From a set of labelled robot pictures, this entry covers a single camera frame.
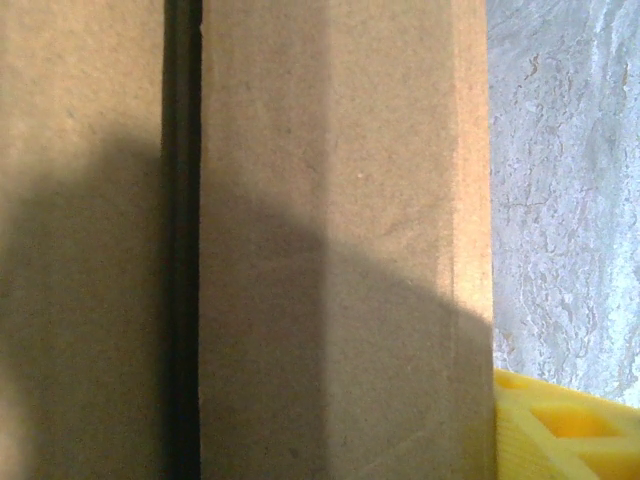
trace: yellow plastic object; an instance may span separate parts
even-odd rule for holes
[[[640,480],[640,410],[495,371],[499,480]]]

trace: marbled gray surface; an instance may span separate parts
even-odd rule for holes
[[[640,407],[640,1],[487,13],[496,365]]]

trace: brown cardboard panel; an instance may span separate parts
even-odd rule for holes
[[[483,3],[203,35],[203,477],[492,478]]]
[[[0,478],[155,480],[162,4],[0,10]]]

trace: cardboard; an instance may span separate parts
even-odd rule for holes
[[[493,478],[484,2],[204,5],[203,478]]]
[[[162,3],[0,13],[0,478],[156,480]]]

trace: dark gap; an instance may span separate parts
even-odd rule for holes
[[[165,0],[162,155],[169,257],[166,347],[167,478],[200,478],[198,288],[202,1]]]

